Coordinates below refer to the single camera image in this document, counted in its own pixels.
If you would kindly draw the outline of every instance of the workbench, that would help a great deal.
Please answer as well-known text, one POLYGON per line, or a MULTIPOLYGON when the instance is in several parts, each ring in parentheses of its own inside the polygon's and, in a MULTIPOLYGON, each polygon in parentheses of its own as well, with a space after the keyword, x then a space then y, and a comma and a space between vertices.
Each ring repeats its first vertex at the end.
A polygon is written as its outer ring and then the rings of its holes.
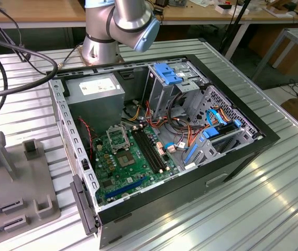
MULTIPOLYGON (((60 63, 69 51, 43 53, 60 63)), ((298 249, 298 123, 206 42, 156 42, 142 54, 125 46, 120 51, 125 61, 195 54, 280 140, 234 179, 107 249, 298 249)), ((7 71, 9 87, 41 77, 15 55, 2 55, 0 60, 7 71)), ((42 71, 51 68, 34 56, 31 61, 42 71)), ((64 67, 82 65, 74 53, 64 67)), ((72 173, 53 116, 48 85, 9 95, 0 111, 0 130, 7 136, 7 145, 31 138, 42 141, 61 209, 59 219, 0 243, 0 250, 97 250, 97 239, 84 233, 72 196, 72 173)))
MULTIPOLYGON (((21 28, 85 27, 85 11, 78 0, 6 0, 1 7, 18 22, 21 28)), ((163 25, 227 25, 231 15, 220 14, 214 6, 202 7, 188 1, 185 8, 164 8, 163 25)), ((265 10, 250 12, 240 21, 240 28, 225 57, 230 59, 251 24, 294 24, 298 17, 277 18, 265 10)), ((0 13, 0 26, 14 28, 14 24, 0 13)))

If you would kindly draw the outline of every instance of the blue drive bracket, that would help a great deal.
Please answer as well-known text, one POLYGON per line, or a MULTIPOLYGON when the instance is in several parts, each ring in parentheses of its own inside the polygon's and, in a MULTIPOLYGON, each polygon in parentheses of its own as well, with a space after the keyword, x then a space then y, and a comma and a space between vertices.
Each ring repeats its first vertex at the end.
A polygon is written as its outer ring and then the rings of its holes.
POLYGON ((187 157, 186 157, 186 159, 185 159, 185 161, 184 161, 185 164, 190 160, 191 156, 193 155, 193 153, 195 152, 196 149, 197 149, 197 144, 194 144, 192 150, 191 150, 190 153, 187 155, 187 157))
POLYGON ((202 134, 209 139, 219 134, 219 132, 215 128, 208 128, 202 132, 202 134))
POLYGON ((165 83, 167 85, 174 85, 183 81, 183 79, 178 77, 174 73, 174 70, 167 64, 155 64, 154 69, 159 74, 159 76, 165 80, 165 83))

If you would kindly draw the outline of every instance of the red cable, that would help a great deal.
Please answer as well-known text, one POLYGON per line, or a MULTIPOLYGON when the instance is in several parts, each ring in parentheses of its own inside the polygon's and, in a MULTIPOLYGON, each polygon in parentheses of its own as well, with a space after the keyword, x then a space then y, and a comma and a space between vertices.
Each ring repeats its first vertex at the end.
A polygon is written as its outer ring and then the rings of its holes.
POLYGON ((93 156, 93 147, 92 147, 92 136, 91 136, 90 127, 86 124, 86 122, 85 122, 83 119, 81 119, 81 118, 78 118, 78 119, 79 119, 81 122, 83 122, 83 124, 86 126, 88 135, 90 136, 90 153, 91 153, 90 159, 92 160, 92 156, 93 156))

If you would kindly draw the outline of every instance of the table leg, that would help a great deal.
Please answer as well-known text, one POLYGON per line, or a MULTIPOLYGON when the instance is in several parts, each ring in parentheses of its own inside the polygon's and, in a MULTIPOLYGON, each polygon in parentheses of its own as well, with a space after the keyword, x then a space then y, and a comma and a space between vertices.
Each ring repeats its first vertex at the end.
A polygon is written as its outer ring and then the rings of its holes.
POLYGON ((270 47, 270 49, 268 50, 268 52, 265 54, 265 56, 263 57, 263 59, 259 62, 255 73, 253 74, 253 76, 251 77, 252 81, 255 81, 256 78, 258 77, 258 75, 260 74, 260 72, 263 70, 263 68, 265 67, 266 63, 268 62, 268 60, 272 57, 272 55, 274 54, 275 50, 277 49, 277 47, 280 45, 280 43, 283 41, 284 37, 285 37, 285 33, 286 30, 283 29, 279 36, 277 37, 277 39, 275 40, 275 42, 273 43, 273 45, 270 47))
POLYGON ((277 68, 278 65, 281 63, 281 61, 283 61, 284 57, 286 57, 286 55, 288 54, 288 52, 293 48, 293 46, 295 45, 294 42, 290 42, 285 50, 283 50, 283 52, 280 54, 280 56, 277 58, 277 60, 275 61, 275 63, 272 65, 273 68, 277 68))
POLYGON ((233 56, 238 44, 240 43, 242 37, 244 36, 245 32, 247 31, 249 27, 249 23, 242 24, 241 27, 239 27, 238 32, 236 36, 234 37, 233 42, 231 43, 226 55, 224 56, 227 60, 230 60, 233 56))

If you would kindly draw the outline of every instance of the wooden table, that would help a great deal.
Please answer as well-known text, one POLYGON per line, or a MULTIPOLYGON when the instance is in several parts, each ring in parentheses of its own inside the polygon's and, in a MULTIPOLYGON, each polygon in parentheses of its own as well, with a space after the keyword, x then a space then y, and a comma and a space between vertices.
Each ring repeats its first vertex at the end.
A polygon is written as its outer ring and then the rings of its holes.
MULTIPOLYGON (((1 7, 21 28, 85 27, 85 11, 78 0, 2 0, 1 7)), ((187 7, 167 6, 163 25, 215 25, 230 23, 231 15, 222 15, 213 6, 202 7, 188 2, 187 7)), ((265 10, 249 13, 239 28, 225 57, 230 59, 250 24, 291 24, 298 18, 276 18, 265 10)), ((2 28, 14 28, 10 20, 0 14, 2 28)))

